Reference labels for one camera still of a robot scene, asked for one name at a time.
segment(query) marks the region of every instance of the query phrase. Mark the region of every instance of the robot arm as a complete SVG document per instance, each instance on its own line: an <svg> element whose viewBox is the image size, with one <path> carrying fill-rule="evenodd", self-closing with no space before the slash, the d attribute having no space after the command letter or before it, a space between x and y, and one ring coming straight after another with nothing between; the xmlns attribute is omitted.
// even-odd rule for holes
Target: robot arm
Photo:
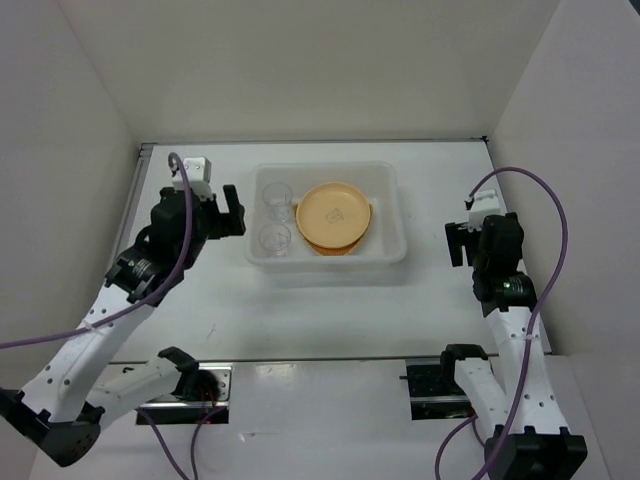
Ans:
<svg viewBox="0 0 640 480"><path fill-rule="evenodd" d="M132 372L96 384L131 333L153 313L166 293L184 278L182 271L162 295L136 309L169 278L184 239L185 218L192 218L184 269L193 266L208 239L244 234L244 207L233 185L223 187L229 213L220 213L211 193L210 163L204 157L185 159L192 210L186 211L184 182L174 171L173 187L160 192L151 211L151 225L123 251L105 277L105 284L78 328L87 333L69 339L45 368L20 391L0 389L0 414L60 466L82 458L101 430L141 403L166 393L188 399L198 387L217 391L217 381L199 370L198 362L171 347ZM106 320L130 309L117 321ZM106 320L106 325L94 325Z"/></svg>
<svg viewBox="0 0 640 480"><path fill-rule="evenodd" d="M501 215L495 190L476 193L467 203L469 221L445 226L453 266L462 265L462 249L473 266L473 292L493 334L505 389L477 345L449 345L441 356L443 372L467 395L492 453L513 399L524 361L531 353L522 401L507 442L489 471L492 480L554 478L568 480L587 456L582 436L571 435L549 381L539 322L530 336L527 325L537 297L531 279L519 271L524 231L515 213Z"/></svg>

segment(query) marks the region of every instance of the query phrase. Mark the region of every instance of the orange plate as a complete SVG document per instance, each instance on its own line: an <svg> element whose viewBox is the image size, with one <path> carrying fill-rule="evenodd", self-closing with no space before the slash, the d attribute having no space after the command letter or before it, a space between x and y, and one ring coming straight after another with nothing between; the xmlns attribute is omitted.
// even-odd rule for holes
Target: orange plate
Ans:
<svg viewBox="0 0 640 480"><path fill-rule="evenodd" d="M302 236L324 248L343 248L367 231L371 209L367 198L348 183L323 183L309 190L296 210Z"/></svg>
<svg viewBox="0 0 640 480"><path fill-rule="evenodd" d="M294 204L293 205L293 212L295 215L296 210L298 209L298 204ZM373 215L373 206L369 205L369 210L371 210L371 214ZM362 239L364 238L364 235L362 237L360 237L358 240L356 240L355 243L352 243L351 245L347 245L344 248L322 248L319 247L318 245L314 245L313 243L311 243L309 240L307 240L306 238L304 238L304 236L302 237L302 239L304 240L304 242L309 245L309 247L311 247L311 249L316 252L319 255L325 256L325 257L341 257L344 255L349 255L350 253L353 253L353 251L358 248L358 245L360 245L360 242L362 241Z"/></svg>

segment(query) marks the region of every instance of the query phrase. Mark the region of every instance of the wire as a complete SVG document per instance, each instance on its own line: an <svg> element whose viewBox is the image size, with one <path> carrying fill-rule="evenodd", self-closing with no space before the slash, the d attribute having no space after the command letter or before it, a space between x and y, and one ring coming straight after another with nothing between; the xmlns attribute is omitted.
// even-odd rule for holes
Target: wire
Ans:
<svg viewBox="0 0 640 480"><path fill-rule="evenodd" d="M198 467L196 466L196 459L195 458L196 458L196 440L198 439L198 433L200 432L200 428L202 428L202 425L204 425L205 422L209 421L217 413L225 410L225 408L226 407L214 408L202 420L198 421L198 425L196 426L196 429L193 432L193 436L191 437L191 448L190 448L191 453L190 453L190 457L191 457L191 468L193 469L193 478L194 478L194 480L199 480ZM184 473L184 470L182 470L182 468L180 468L180 465L178 465L178 462L176 462L176 459L173 457L173 454L171 453L171 450L169 450L169 447L167 446L167 442L165 442L164 437L162 436L162 433L160 432L160 429L158 428L158 425L156 425L156 422L153 421L153 418L151 417L151 415L149 415L142 408L136 408L136 412L138 412L138 414L147 421L147 423L151 427L151 430L153 430L153 433L155 433L156 438L158 439L158 442L160 443L160 447L162 447L162 451L164 452L165 456L167 457L167 460L169 460L169 463L171 464L173 469L176 471L178 476L180 478L182 478L182 480L191 480L187 476L187 474Z"/></svg>
<svg viewBox="0 0 640 480"><path fill-rule="evenodd" d="M211 400L211 407L215 407L216 406L216 396L213 394L213 390L211 390L211 387L208 388L209 390L209 399Z"/></svg>
<svg viewBox="0 0 640 480"><path fill-rule="evenodd" d="M562 243L560 246L560 256L558 257L558 263L556 264L556 268L553 271L553 274L551 275L549 282L544 287L542 294L540 294L540 298L538 299L535 307L533 308L533 311L531 312L531 317L529 318L529 322L527 323L524 354L522 358L522 368L520 369L520 377L518 378L518 385L516 387L516 391L513 396L513 403L511 404L511 410L509 411L509 415L507 416L507 420L505 421L504 428L502 429L502 432L500 433L500 436L498 437L498 440L496 441L491 451L491 454L489 455L489 458L487 458L485 464L478 471L478 473L476 473L473 476L471 480L480 480L491 469L491 467L493 467L493 464L495 463L496 458L498 458L498 454L500 453L500 450L502 450L502 447L504 446L507 436L509 435L509 430L511 430L511 426L513 425L513 422L515 420L516 413L518 411L518 407L520 406L520 401L522 399L522 392L524 391L524 385L527 378L527 370L529 369L529 360L531 358L531 335L533 333L533 328L535 326L536 318L538 317L538 314L540 313L542 306L547 300L547 297L549 296L549 292L551 292L551 289L553 288L556 281L558 280L558 277L560 276L560 272L562 271L562 266L564 265L564 261L567 258L567 248L569 245L569 227L567 224L567 215L564 212L564 208L562 207L562 203L560 202L560 199L544 180L542 180L540 177L530 172L529 170L525 170L524 168L520 168L520 167L498 168L493 172L489 173L488 175L486 175L482 180L480 180L478 184L473 188L473 190L471 190L471 193L469 194L469 196L473 197L475 193L480 189L480 187L482 187L482 185L484 185L484 183L487 180L489 180L491 177L493 177L494 175L498 175L500 173L505 173L505 172L516 172L516 173L521 173L522 175L526 175L527 177L537 182L538 185L540 185L549 194L549 196L551 197L551 200L556 206L556 209L558 210L558 215L560 216L560 224L562 228ZM444 452L444 449L447 446L447 443L449 443L449 440L451 440L449 436L452 437L453 435L458 433L461 428L462 427L460 426L456 427L447 436L447 438L445 438L445 441L442 442L442 445L440 445L440 448L438 449L438 454L436 455L436 465L435 465L435 473L436 473L437 480L441 480L440 462L438 461L438 459L439 457L442 456L442 453Z"/></svg>
<svg viewBox="0 0 640 480"><path fill-rule="evenodd" d="M51 335L44 335L41 337L33 337L33 338L27 338L24 340L14 340L11 342L0 343L0 350L3 350L5 348L24 347L27 345L36 345L39 343L54 342L56 340L63 340L66 338L72 338L78 335L82 335L84 333L90 332L95 328L99 328L108 323L115 322L116 320L121 319L125 315L128 315L131 312L136 311L143 305L154 303L156 300L159 300L161 298L161 295L163 295L169 288L171 288L174 280L182 271L182 267L184 266L184 261L187 258L187 253L189 252L189 244L191 243L191 232L193 227L193 218L192 218L193 201L191 197L191 184L189 183L189 178L187 177L187 172L184 168L184 164L182 163L182 160L180 159L177 153L172 152L169 154L169 165L172 168L177 167L178 170L180 170L180 174L182 175L182 180L184 182L184 199L185 199L185 206L186 206L185 207L186 214L185 214L185 229L184 229L184 239L182 240L182 248L180 250L180 254L178 256L178 260L176 261L176 264L174 265L173 269L171 270L167 278L164 280L164 282L162 282L158 286L158 288L156 288L152 293L144 297L139 302L136 302L135 304L123 310L120 310L118 313L114 313L113 315L109 315L108 317L103 318L98 322L95 322L94 324L91 325L91 328L81 327L68 332L54 333Z"/></svg>
<svg viewBox="0 0 640 480"><path fill-rule="evenodd" d="M462 430L464 427L466 427L470 423L474 422L476 418L478 418L477 415L473 415L473 417L467 418L464 422L460 423L458 426L456 426L456 428L451 430L443 440L442 445L440 446L440 448L438 449L438 453L436 454L435 468L436 468L436 478L438 480L440 480L440 462L442 461L442 454L444 453L444 449L449 444L451 439L456 436L456 433L458 433L460 430Z"/></svg>
<svg viewBox="0 0 640 480"><path fill-rule="evenodd" d="M169 450L169 447L167 446L167 442L164 441L164 437L162 436L162 433L160 433L160 430L158 429L156 422L154 422L153 418L151 418L151 415L145 412L142 408L136 408L136 412L138 412L138 414L147 421L147 423L151 427L151 430L153 430L153 433L156 434L156 437L158 438L158 442L160 442L160 446L162 447L162 451L167 456L169 463L171 464L173 469L178 473L180 478L182 478L182 480L191 480L189 477L187 477L187 474L184 473L184 471L180 468L180 465L178 465L178 462L176 462L176 459L173 458L173 455L171 454L171 450Z"/></svg>
<svg viewBox="0 0 640 480"><path fill-rule="evenodd" d="M478 443L480 444L480 446L482 448L484 448L484 442L482 441L482 437L480 436L480 433L478 432L478 416L477 415L475 416L475 418L471 422L471 428L473 428L473 434L475 435L476 440L478 440Z"/></svg>
<svg viewBox="0 0 640 480"><path fill-rule="evenodd" d="M200 401L202 402L202 408L200 409L200 418L202 418L207 411L207 399L204 396L204 390L202 388L200 388Z"/></svg>
<svg viewBox="0 0 640 480"><path fill-rule="evenodd" d="M222 412L223 410L225 410L225 407L214 408L202 420L198 422L198 425L196 425L196 429L193 431L193 436L191 437L191 446L189 447L191 469L193 470L193 480L200 480L198 476L198 467L196 466L196 440L198 439L198 433L205 423L209 422L215 414Z"/></svg>

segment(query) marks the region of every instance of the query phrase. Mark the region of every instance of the logo on plate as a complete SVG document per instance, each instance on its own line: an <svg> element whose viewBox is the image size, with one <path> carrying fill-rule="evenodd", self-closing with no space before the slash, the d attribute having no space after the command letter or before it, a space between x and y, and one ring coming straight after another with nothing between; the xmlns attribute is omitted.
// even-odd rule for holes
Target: logo on plate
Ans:
<svg viewBox="0 0 640 480"><path fill-rule="evenodd" d="M332 223L341 222L342 220L344 220L344 215L339 209L334 208L329 213L327 213L326 219L327 219L327 222L332 224Z"/></svg>

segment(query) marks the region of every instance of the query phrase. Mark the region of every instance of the cup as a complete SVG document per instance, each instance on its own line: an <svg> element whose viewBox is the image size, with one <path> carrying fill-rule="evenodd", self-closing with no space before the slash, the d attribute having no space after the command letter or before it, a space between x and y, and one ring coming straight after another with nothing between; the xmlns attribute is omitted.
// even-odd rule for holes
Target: cup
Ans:
<svg viewBox="0 0 640 480"><path fill-rule="evenodd" d="M258 242L268 257L286 257L291 231L281 223L272 223L260 230Z"/></svg>
<svg viewBox="0 0 640 480"><path fill-rule="evenodd" d="M293 192L286 183L270 183L262 191L262 200L267 205L271 220L284 223L291 217Z"/></svg>

